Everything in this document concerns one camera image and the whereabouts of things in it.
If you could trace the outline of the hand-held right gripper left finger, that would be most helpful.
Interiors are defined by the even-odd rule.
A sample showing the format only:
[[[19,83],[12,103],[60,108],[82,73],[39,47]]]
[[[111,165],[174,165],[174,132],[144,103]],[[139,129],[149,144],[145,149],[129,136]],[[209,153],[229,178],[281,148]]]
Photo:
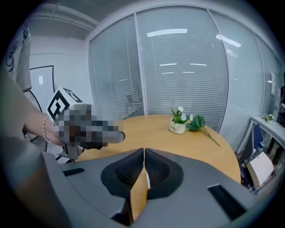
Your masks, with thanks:
[[[144,163],[144,149],[139,148],[126,157],[109,164],[101,172],[101,181],[109,193],[124,199],[120,212],[112,219],[126,226],[133,223],[130,191],[137,181]]]

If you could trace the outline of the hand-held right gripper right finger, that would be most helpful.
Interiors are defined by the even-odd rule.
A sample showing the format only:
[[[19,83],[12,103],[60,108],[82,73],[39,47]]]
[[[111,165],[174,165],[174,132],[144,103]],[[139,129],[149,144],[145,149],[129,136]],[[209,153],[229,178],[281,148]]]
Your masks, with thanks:
[[[145,169],[150,180],[150,189],[147,192],[149,200],[169,197],[184,178],[184,172],[178,163],[150,148],[145,149]]]

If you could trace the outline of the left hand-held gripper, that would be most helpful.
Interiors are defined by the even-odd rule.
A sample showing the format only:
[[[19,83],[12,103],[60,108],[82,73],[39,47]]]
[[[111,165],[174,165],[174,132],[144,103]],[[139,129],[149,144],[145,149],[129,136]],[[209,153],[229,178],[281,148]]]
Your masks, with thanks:
[[[77,160],[84,150],[125,139],[118,117],[105,107],[84,103],[73,91],[58,87],[46,113],[64,144],[61,157]]]

